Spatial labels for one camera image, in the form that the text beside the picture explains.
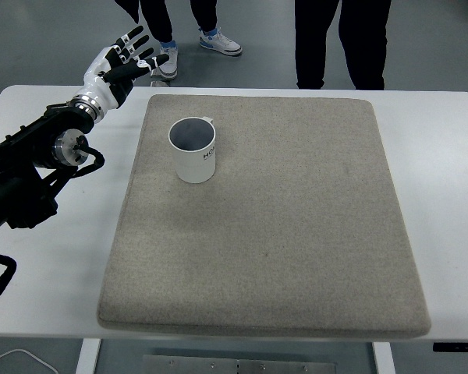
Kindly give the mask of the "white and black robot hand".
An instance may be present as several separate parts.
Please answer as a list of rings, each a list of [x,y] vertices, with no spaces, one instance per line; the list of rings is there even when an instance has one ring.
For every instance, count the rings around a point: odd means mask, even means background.
[[[143,31],[142,26],[137,26],[103,48],[84,73],[83,87],[77,91],[72,103],[95,122],[102,120],[108,111],[123,105],[136,79],[169,60],[167,54],[153,55],[153,48],[137,52],[150,39]]]

